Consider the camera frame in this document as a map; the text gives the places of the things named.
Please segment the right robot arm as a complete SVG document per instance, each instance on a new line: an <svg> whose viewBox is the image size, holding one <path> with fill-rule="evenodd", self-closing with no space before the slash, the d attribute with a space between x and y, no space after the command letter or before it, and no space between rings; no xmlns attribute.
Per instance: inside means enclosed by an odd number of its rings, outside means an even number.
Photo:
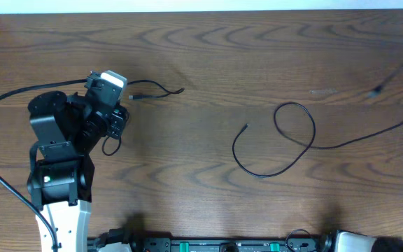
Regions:
<svg viewBox="0 0 403 252"><path fill-rule="evenodd" d="M372 237L346 230L324 234L319 241L321 252L403 252L401 237Z"/></svg>

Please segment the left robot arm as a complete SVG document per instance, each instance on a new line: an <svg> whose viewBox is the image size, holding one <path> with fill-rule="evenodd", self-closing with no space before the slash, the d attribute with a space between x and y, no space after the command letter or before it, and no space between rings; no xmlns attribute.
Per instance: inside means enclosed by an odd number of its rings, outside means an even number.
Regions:
<svg viewBox="0 0 403 252"><path fill-rule="evenodd" d="M120 104L125 77L105 71L91 73L85 81L83 96L52 91L28 105L38 138L32 150L43 159L33 163L27 188L41 213L37 219L46 219L57 239L48 242L48 230L41 228L43 251L87 250L94 176L90 152L104 137L120 140L129 119Z"/></svg>

